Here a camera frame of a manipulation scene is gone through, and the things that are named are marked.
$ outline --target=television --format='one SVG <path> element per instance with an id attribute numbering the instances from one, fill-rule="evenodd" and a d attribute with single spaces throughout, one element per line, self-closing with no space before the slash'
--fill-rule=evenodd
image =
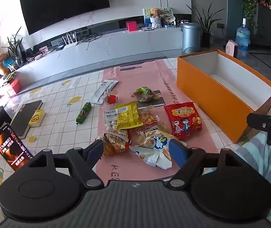
<path id="1" fill-rule="evenodd" d="M 20 0 L 29 35 L 64 19 L 110 7 L 109 0 Z"/>

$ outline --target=open cardboard box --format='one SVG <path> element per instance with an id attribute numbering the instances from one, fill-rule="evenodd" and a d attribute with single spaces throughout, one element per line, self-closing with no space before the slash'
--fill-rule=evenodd
<path id="1" fill-rule="evenodd" d="M 177 86 L 237 143 L 249 129 L 249 113 L 267 114 L 271 82 L 220 50 L 178 58 Z"/>

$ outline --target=red snack bag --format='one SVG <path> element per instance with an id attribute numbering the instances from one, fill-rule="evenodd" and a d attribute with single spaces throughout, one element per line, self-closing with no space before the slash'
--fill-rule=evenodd
<path id="1" fill-rule="evenodd" d="M 171 124 L 171 134 L 176 138 L 185 138 L 190 135 L 191 130 L 202 129 L 201 119 L 193 102 L 170 104 L 164 108 Z"/>

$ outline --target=phone screen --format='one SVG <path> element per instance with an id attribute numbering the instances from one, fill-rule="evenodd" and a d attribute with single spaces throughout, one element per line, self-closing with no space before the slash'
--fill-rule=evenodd
<path id="1" fill-rule="evenodd" d="M 18 170 L 33 158 L 33 155 L 15 135 L 8 123 L 0 128 L 0 154 L 13 170 Z"/>

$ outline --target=silver trash can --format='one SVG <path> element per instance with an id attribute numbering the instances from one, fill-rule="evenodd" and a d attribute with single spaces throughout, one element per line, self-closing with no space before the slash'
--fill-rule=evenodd
<path id="1" fill-rule="evenodd" d="M 184 23 L 181 26 L 183 32 L 183 52 L 191 54 L 200 50 L 201 26 L 198 23 Z"/>

